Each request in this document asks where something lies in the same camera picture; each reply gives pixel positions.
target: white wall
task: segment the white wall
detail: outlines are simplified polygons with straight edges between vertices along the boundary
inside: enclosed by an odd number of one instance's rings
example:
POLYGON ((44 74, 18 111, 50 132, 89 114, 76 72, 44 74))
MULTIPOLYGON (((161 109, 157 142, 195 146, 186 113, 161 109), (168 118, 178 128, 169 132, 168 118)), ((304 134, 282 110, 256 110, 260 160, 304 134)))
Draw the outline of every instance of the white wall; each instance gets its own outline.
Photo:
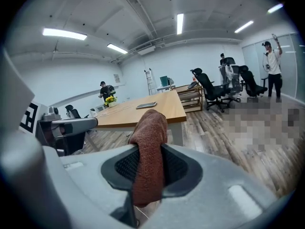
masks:
POLYGON ((233 57, 237 65, 244 65, 242 49, 231 44, 185 44, 157 49, 144 56, 134 56, 125 61, 121 68, 126 80, 127 95, 131 99, 148 95, 144 70, 151 68, 157 87, 160 77, 167 75, 176 86, 190 84, 193 80, 191 69, 201 68, 214 85, 220 84, 220 54, 233 57))
MULTIPOLYGON (((115 64, 83 59, 61 59, 54 61, 36 62, 17 65, 27 86, 34 92, 34 101, 51 106, 80 94, 99 90, 101 81, 116 89, 119 102, 125 101, 125 81, 121 69, 115 64), (120 76, 121 83, 116 83, 114 74, 120 76)), ((89 114, 90 108, 102 105, 98 93, 82 99, 72 99, 59 108, 65 117, 64 106, 72 104, 79 111, 80 116, 89 114)))
POLYGON ((243 48, 250 44, 270 39, 272 38, 272 33, 277 36, 282 36, 294 32, 298 32, 294 24, 292 24, 290 21, 281 20, 244 38, 243 41, 240 43, 240 46, 243 48))

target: wooden shelf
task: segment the wooden shelf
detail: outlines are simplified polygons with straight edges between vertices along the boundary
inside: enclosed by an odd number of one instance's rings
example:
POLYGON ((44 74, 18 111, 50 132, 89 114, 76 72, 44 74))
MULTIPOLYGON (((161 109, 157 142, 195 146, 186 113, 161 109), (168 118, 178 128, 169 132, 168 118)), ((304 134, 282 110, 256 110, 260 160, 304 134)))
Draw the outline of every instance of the wooden shelf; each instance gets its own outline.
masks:
POLYGON ((203 104, 203 92, 202 87, 198 84, 192 89, 187 89, 188 85, 173 88, 176 90, 183 109, 186 113, 201 111, 203 104))

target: wooden table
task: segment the wooden table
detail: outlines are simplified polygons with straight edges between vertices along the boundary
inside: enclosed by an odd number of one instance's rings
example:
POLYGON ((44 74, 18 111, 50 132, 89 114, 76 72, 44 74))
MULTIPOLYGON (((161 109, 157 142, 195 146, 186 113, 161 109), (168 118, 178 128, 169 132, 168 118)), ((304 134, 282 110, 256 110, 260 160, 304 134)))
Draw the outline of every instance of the wooden table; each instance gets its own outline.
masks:
POLYGON ((147 96, 129 102, 117 104, 98 112, 98 125, 94 130, 100 131, 133 131, 143 114, 149 109, 155 109, 166 117, 168 129, 172 130, 173 142, 183 146, 182 124, 186 114, 176 91, 168 91, 147 96), (136 109, 140 104, 157 102, 152 108, 136 109))

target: laminate floor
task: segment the laminate floor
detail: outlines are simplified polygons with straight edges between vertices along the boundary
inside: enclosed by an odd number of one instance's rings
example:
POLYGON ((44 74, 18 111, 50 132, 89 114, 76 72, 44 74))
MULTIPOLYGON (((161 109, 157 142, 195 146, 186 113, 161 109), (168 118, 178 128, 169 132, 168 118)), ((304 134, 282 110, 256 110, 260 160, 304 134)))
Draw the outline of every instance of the laminate floor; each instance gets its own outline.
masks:
MULTIPOLYGON (((290 193, 304 166, 304 107, 284 97, 281 103, 266 96, 258 97, 255 103, 247 98, 245 91, 240 97, 241 103, 232 102, 231 108, 224 113, 217 106, 209 111, 187 113, 187 121, 183 123, 183 145, 231 160, 278 197, 290 193)), ((90 136, 103 151, 126 145, 131 134, 92 131, 90 136)), ((173 143, 170 130, 168 143, 173 143)), ((88 143, 81 151, 94 152, 88 143)), ((140 209, 148 217, 157 207, 156 204, 150 206, 153 208, 140 209)), ((147 219, 137 209, 135 213, 141 224, 147 219)))

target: brown towel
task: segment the brown towel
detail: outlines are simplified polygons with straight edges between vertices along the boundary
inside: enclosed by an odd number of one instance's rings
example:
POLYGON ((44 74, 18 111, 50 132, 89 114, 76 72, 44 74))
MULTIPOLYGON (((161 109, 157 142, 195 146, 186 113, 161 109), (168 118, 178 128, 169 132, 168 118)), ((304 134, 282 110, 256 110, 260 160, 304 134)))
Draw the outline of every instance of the brown towel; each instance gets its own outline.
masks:
POLYGON ((161 144, 167 142, 167 122, 163 114, 148 110, 139 120, 129 144, 138 144, 140 160, 133 184, 133 204, 145 207, 161 199, 164 185, 161 144))

